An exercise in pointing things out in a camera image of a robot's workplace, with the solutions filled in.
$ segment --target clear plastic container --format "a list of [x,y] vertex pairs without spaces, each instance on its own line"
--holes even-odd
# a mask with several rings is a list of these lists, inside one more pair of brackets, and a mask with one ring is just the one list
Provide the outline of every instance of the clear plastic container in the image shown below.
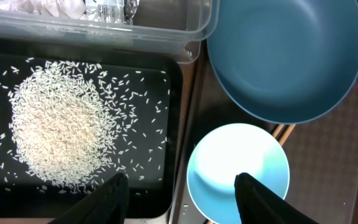
[[0,10],[0,37],[153,52],[191,63],[218,11],[219,0],[140,0],[129,26]]

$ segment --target black rectangular tray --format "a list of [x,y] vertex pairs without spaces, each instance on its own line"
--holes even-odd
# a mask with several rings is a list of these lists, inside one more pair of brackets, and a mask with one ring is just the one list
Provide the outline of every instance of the black rectangular tray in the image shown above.
[[[35,59],[27,63],[25,60],[28,57],[35,57]],[[108,71],[109,76],[117,77],[118,80],[122,80],[123,76],[129,73],[126,79],[131,81],[128,85],[131,89],[139,93],[148,91],[150,100],[147,105],[144,102],[146,97],[131,101],[131,104],[137,107],[139,125],[136,133],[128,132],[128,138],[133,136],[131,141],[138,149],[131,149],[121,156],[111,154],[111,157],[115,162],[117,157],[120,157],[121,164],[127,166],[125,173],[129,174],[131,192],[127,218],[155,218],[165,213],[170,208],[173,197],[180,117],[182,74],[178,64],[169,58],[156,55],[0,39],[0,82],[13,90],[14,85],[20,84],[25,77],[31,75],[30,67],[36,65],[43,67],[46,60],[51,62],[69,60],[80,62],[80,64],[81,62],[100,63],[103,70]],[[12,73],[11,65],[20,69],[19,74]],[[124,94],[124,90],[125,88],[120,88],[117,94]],[[0,165],[2,162],[5,163],[5,168],[0,169],[0,218],[57,217],[79,202],[86,194],[58,194],[60,189],[52,187],[51,183],[44,183],[35,176],[30,177],[25,173],[26,164],[21,164],[6,154],[7,150],[16,149],[15,144],[10,140],[11,132],[7,128],[12,114],[7,93],[8,90],[3,90],[0,86],[0,134],[6,133],[0,150]],[[158,101],[162,101],[158,104],[162,111],[160,114],[156,114],[154,108]],[[155,134],[156,127],[163,129],[163,133]],[[167,142],[161,143],[165,136]],[[128,148],[122,138],[115,141],[115,146],[118,149],[116,152]],[[154,149],[154,152],[157,152],[153,153],[153,159],[150,162],[148,162],[150,157],[148,149]],[[144,166],[143,174],[139,173],[139,168],[138,173],[132,171],[129,165],[131,159],[141,161]],[[13,176],[14,172],[18,175],[17,179]],[[99,174],[99,178],[108,180],[115,173],[114,168],[108,169],[107,172]],[[145,178],[139,180],[139,175],[144,175]],[[8,183],[4,181],[5,176],[10,180]],[[41,188],[42,185],[48,187],[45,194],[37,190],[37,187]],[[11,192],[6,192],[6,187],[9,187]]]

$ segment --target blue bowl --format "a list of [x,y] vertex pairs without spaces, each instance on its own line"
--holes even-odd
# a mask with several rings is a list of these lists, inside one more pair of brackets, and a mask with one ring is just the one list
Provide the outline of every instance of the blue bowl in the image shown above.
[[273,123],[333,109],[358,74],[356,0],[224,0],[208,53],[226,93]]
[[243,172],[285,198],[290,168],[273,136],[250,124],[228,124],[207,134],[187,167],[187,187],[197,209],[214,223],[240,224],[234,180]]

